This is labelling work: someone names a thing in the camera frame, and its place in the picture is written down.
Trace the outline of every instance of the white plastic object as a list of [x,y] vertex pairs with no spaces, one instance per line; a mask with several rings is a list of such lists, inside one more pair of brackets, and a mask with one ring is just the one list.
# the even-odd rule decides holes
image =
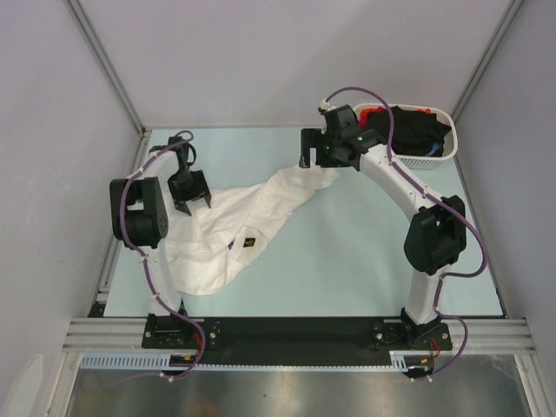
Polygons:
[[[453,158],[458,151],[458,134],[455,131],[455,125],[453,124],[452,117],[440,109],[428,106],[411,106],[406,104],[390,104],[390,107],[398,106],[404,110],[419,110],[419,109],[430,109],[432,113],[436,115],[439,122],[447,124],[452,128],[452,130],[444,136],[444,152],[442,156],[411,156],[411,155],[398,155],[400,160],[405,163],[411,169],[434,169],[439,167],[444,161]],[[379,107],[384,107],[382,104],[378,103],[361,103],[354,107],[354,112],[359,118],[361,112],[364,109],[377,109]]]

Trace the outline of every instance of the white cloth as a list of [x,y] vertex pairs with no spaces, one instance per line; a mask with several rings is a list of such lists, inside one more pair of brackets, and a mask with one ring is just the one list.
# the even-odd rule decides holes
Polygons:
[[[292,212],[336,176],[334,169],[281,169],[263,184],[211,191],[211,208],[204,201],[188,203],[192,216],[170,212],[165,242],[176,289],[205,295],[225,288]],[[253,246],[244,248],[246,238]]]

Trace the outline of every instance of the table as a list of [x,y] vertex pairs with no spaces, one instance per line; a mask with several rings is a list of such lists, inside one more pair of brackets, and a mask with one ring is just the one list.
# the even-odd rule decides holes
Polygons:
[[[153,130],[148,148],[166,144],[177,129]],[[212,189],[265,182],[300,156],[300,128],[195,129],[195,169]],[[182,295],[192,316],[374,316],[398,315],[405,305],[412,269],[403,253],[408,223],[373,181],[354,169],[338,169],[327,189],[299,207],[267,249],[222,291]],[[416,174],[468,206],[454,161]],[[467,249],[454,271],[470,272],[481,261],[467,232]],[[473,279],[447,280],[440,301],[445,314],[501,315],[488,271]],[[107,317],[146,316],[149,291],[135,254],[122,248]]]

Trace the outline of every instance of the folded clothes in basket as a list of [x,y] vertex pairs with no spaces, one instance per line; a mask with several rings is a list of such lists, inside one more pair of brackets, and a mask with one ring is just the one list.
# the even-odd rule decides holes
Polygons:
[[[394,113],[394,139],[392,148],[398,155],[442,156],[444,136],[452,128],[439,122],[434,113],[404,110],[392,107]],[[384,137],[388,136],[390,120],[383,108],[361,112],[361,127],[374,129]]]
[[281,169],[263,184],[212,190],[212,207],[192,203],[192,216],[170,213],[166,255],[177,290],[205,295],[225,288],[336,176],[334,169]]

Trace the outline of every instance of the black label on shirt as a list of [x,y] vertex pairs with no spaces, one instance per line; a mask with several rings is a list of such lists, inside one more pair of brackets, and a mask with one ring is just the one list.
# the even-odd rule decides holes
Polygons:
[[254,237],[246,237],[245,242],[243,243],[244,248],[252,248],[255,245],[255,238]]

